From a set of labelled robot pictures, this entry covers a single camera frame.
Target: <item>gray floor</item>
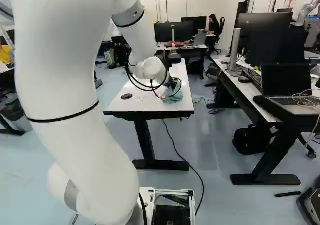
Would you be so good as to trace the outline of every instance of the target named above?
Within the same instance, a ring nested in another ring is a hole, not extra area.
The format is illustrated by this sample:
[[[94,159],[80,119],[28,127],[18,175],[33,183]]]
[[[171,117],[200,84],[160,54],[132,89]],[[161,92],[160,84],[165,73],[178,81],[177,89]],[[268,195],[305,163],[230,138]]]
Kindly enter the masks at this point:
[[[107,106],[128,80],[122,68],[97,68],[103,80],[98,89],[101,107]],[[212,89],[204,87],[208,78],[189,76],[194,101],[212,99]],[[141,159],[133,122],[105,116],[107,127],[129,157]],[[233,186],[229,176],[250,173],[261,155],[243,156],[232,144],[236,129],[251,124],[240,109],[229,109],[217,115],[208,114],[204,102],[195,104],[190,119],[167,119],[169,131],[178,151],[200,173],[205,196],[196,218],[198,225],[301,225],[305,224],[297,209],[296,197],[275,198],[274,194],[304,191],[319,175],[320,158],[309,160],[297,142],[275,173],[296,174],[299,187]],[[148,122],[156,157],[179,160],[161,120]],[[318,145],[312,143],[320,154]],[[52,156],[41,145],[34,132],[22,137],[0,134],[0,224],[67,225],[73,212],[56,201],[47,189],[47,172]],[[139,171],[140,185],[158,189],[193,189],[196,204],[201,197],[201,182],[193,171]],[[77,225],[92,225],[80,218]]]

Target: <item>woman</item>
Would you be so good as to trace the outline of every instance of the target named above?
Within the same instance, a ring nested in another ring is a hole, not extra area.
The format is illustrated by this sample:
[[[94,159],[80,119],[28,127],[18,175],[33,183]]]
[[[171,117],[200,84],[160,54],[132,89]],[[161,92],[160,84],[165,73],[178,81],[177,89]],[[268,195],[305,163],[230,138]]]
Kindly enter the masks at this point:
[[[220,24],[215,14],[209,16],[209,33],[218,34],[220,30]]]

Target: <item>laptop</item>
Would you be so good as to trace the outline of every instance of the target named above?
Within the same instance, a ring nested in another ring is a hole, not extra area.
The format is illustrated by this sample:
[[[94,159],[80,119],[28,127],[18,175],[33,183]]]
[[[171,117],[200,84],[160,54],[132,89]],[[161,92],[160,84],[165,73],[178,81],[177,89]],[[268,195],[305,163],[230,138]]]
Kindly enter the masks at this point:
[[[196,47],[200,45],[206,44],[207,34],[204,32],[200,32],[194,37],[194,42],[190,44],[190,46]]]
[[[311,74],[309,64],[307,63],[291,63],[291,64],[263,64],[261,66],[262,76],[262,95],[265,99],[273,104],[281,107],[293,115],[318,115],[320,109],[320,101],[313,97],[312,91],[307,91],[301,96],[301,92],[311,89]],[[303,107],[298,101],[313,102],[318,109],[312,107]]]

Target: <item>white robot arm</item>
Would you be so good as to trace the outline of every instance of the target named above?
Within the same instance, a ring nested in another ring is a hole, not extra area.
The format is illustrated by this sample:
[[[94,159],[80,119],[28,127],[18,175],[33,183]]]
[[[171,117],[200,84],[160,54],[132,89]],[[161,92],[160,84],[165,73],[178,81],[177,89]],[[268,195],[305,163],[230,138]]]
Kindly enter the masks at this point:
[[[313,11],[315,10],[318,5],[320,4],[320,0],[314,1],[312,4],[311,3],[305,3],[301,11],[299,12],[298,18],[296,22],[294,22],[292,25],[296,27],[302,27],[305,24],[305,19],[306,17]],[[318,17],[320,17],[320,7],[318,7]]]
[[[156,42],[140,1],[11,3],[16,89],[34,131],[55,158],[50,191],[99,225],[125,225],[137,205],[138,173],[106,128],[93,73],[112,16],[132,48],[130,69],[136,77],[169,79],[153,57]]]

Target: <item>teal cloth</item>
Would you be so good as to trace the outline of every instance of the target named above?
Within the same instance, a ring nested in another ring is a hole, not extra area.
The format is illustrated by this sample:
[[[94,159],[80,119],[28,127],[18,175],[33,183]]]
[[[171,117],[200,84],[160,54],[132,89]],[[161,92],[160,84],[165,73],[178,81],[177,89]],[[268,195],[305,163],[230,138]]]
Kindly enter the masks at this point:
[[[166,104],[174,104],[176,102],[182,101],[182,99],[184,98],[184,94],[182,93],[182,89],[180,89],[180,87],[181,87],[181,83],[180,81],[178,81],[177,85],[175,86],[175,89],[168,88],[163,94],[163,97],[168,97],[168,98],[162,99],[162,101]],[[179,89],[180,91],[176,95],[172,96]]]

